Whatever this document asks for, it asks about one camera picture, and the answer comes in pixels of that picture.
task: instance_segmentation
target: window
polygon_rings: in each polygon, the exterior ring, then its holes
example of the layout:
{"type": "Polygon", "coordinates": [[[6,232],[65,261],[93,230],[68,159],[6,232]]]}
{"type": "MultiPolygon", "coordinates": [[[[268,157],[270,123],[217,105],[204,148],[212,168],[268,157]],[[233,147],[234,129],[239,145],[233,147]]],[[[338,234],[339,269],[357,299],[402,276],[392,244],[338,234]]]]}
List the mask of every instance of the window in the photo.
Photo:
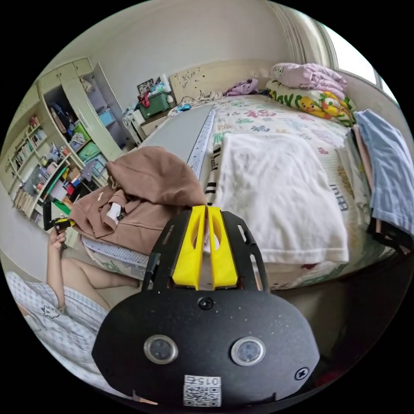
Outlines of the window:
{"type": "Polygon", "coordinates": [[[391,99],[397,102],[388,85],[378,75],[367,59],[362,56],[348,41],[329,27],[320,24],[325,36],[330,40],[328,48],[334,55],[333,64],[336,68],[353,73],[373,83],[377,88],[385,92],[391,99]]]}

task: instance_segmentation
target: person's arm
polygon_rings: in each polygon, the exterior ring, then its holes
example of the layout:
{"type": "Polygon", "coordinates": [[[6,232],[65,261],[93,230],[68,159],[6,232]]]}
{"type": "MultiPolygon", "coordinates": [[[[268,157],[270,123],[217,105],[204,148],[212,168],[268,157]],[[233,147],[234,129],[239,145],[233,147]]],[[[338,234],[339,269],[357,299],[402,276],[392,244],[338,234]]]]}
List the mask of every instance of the person's arm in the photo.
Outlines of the person's arm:
{"type": "Polygon", "coordinates": [[[56,294],[58,308],[65,304],[65,295],[63,291],[62,267],[60,263],[60,249],[66,239],[66,233],[57,233],[52,230],[47,246],[47,274],[46,283],[53,289],[56,294]]]}

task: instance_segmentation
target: pink blanket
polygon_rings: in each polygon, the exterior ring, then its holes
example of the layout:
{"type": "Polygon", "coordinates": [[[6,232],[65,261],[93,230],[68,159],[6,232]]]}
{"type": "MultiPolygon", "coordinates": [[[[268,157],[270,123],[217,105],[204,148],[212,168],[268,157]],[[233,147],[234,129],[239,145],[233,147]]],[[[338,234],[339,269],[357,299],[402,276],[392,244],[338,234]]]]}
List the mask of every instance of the pink blanket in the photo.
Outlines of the pink blanket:
{"type": "Polygon", "coordinates": [[[275,79],[288,88],[317,89],[345,99],[346,80],[332,69],[316,63],[278,63],[272,72],[275,79]]]}

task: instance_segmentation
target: person's hand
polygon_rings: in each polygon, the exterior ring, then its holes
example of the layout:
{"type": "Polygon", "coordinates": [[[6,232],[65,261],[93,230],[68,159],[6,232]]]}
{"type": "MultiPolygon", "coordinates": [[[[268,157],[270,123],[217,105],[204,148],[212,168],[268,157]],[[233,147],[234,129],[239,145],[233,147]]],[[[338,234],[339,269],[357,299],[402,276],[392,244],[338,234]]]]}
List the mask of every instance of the person's hand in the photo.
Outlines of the person's hand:
{"type": "Polygon", "coordinates": [[[66,231],[58,233],[55,228],[52,229],[49,235],[49,248],[59,250],[66,240],[66,231]]]}

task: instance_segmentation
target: bedsheet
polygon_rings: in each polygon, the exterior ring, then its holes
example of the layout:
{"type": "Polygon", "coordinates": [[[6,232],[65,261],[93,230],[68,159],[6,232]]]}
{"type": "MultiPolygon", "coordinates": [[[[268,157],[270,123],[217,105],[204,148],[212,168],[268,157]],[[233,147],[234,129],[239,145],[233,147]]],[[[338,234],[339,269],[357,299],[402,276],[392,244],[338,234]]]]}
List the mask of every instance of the bedsheet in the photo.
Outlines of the bedsheet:
{"type": "MultiPolygon", "coordinates": [[[[358,226],[356,205],[353,199],[350,181],[341,164],[335,148],[343,146],[347,128],[339,123],[317,118],[275,102],[263,95],[245,95],[225,97],[215,101],[216,117],[207,145],[200,182],[207,186],[211,170],[213,146],[220,143],[226,132],[276,132],[296,135],[306,140],[320,159],[329,178],[348,232],[350,260],[347,264],[324,262],[309,263],[308,266],[281,271],[277,265],[266,264],[269,285],[272,289],[290,289],[304,285],[324,282],[362,269],[386,258],[391,251],[372,240],[358,226]]],[[[176,115],[172,110],[168,119],[176,115]]],[[[103,254],[100,242],[80,240],[90,257],[101,267],[114,272],[142,279],[146,266],[146,257],[128,260],[128,252],[113,250],[113,254],[103,254]]],[[[210,272],[208,260],[203,260],[203,277],[210,272]]]]}

